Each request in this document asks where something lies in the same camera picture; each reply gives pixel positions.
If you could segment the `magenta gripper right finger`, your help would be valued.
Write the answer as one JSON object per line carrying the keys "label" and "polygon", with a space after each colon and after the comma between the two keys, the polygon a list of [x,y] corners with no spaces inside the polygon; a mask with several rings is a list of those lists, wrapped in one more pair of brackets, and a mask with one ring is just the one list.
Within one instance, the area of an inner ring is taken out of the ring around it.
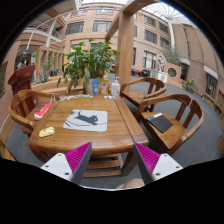
{"label": "magenta gripper right finger", "polygon": [[182,169],[168,154],[158,154],[146,146],[134,144],[133,153],[145,184],[152,183]]}

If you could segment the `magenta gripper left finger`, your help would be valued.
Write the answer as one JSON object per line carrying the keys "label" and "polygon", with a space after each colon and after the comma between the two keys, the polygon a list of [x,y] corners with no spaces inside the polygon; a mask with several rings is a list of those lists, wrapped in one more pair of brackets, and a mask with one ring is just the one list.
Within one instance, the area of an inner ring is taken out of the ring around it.
{"label": "magenta gripper left finger", "polygon": [[89,142],[66,154],[57,153],[42,166],[42,169],[79,185],[91,154],[92,143]]}

